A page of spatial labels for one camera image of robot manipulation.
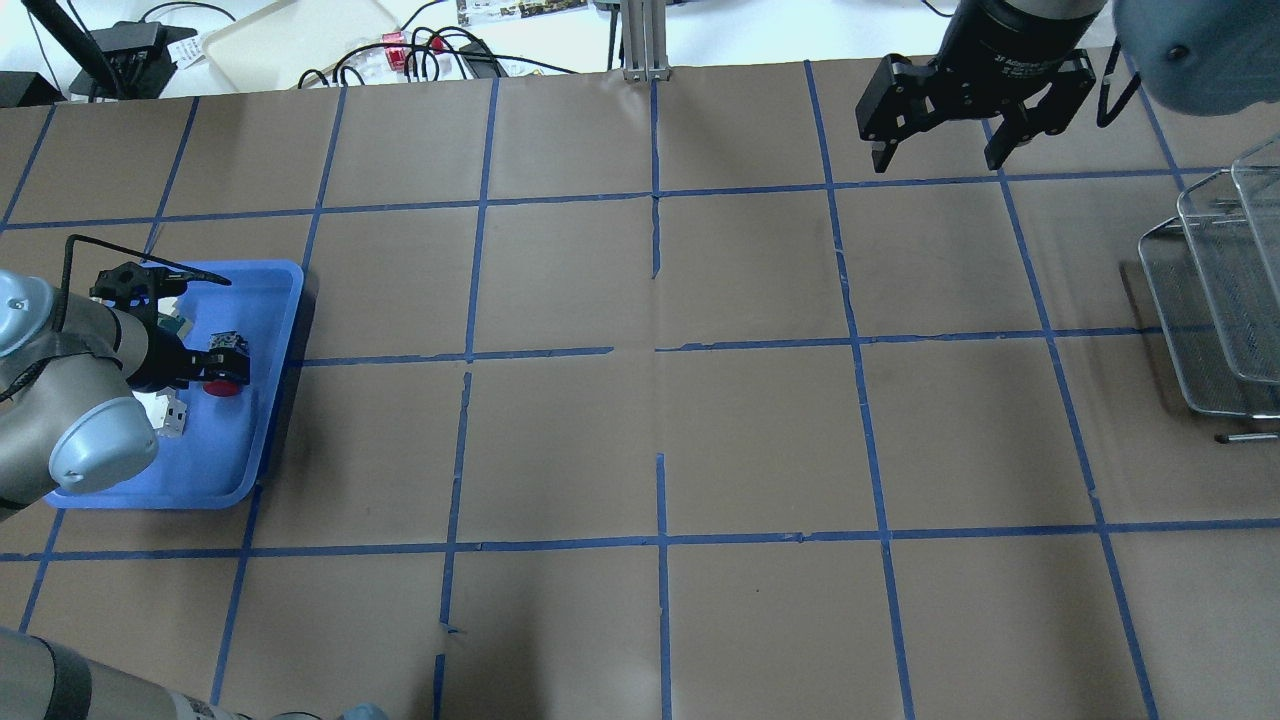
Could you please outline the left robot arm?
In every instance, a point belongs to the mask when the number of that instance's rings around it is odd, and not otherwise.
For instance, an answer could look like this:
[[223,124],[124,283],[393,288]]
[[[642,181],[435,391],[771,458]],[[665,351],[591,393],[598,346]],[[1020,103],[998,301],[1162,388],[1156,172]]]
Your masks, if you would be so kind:
[[[193,382],[250,382],[244,350],[186,347],[159,319],[161,299],[221,277],[127,263],[74,296],[4,272],[3,516],[56,489],[87,495],[147,469],[159,436],[141,392]],[[3,630],[5,719],[230,719],[233,712],[84,657],[58,642]]]

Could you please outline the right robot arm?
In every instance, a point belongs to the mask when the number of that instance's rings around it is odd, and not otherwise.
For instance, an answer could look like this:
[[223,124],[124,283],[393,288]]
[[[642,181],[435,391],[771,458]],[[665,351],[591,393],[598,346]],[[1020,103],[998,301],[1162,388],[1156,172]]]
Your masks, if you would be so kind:
[[1080,46],[1102,1],[961,1],[937,54],[881,58],[855,106],[876,172],[915,135],[996,119],[986,165],[1000,169],[1038,136],[1061,135],[1092,92],[1098,127],[1146,90],[1192,117],[1277,101],[1275,1],[1115,1],[1115,40],[1097,70]]

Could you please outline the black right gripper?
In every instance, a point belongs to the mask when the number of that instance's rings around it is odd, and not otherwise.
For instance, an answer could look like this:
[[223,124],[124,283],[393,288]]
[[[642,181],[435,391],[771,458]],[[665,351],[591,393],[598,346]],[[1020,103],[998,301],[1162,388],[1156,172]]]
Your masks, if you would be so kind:
[[960,1],[927,64],[881,58],[856,102],[874,173],[945,119],[1001,117],[984,149],[991,170],[1036,136],[1061,135],[1096,83],[1078,45],[1097,15],[1096,1]]

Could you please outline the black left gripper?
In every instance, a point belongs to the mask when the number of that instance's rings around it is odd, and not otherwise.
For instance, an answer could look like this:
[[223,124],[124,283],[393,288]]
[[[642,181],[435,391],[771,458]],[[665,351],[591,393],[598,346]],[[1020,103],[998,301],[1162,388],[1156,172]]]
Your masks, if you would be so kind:
[[243,391],[250,379],[230,372],[248,372],[247,351],[224,346],[191,350],[175,332],[160,327],[159,301],[186,293],[192,282],[215,282],[212,273],[172,266],[124,263],[100,272],[90,296],[105,300],[115,311],[141,323],[145,348],[140,365],[125,374],[132,389],[156,392],[164,388]]

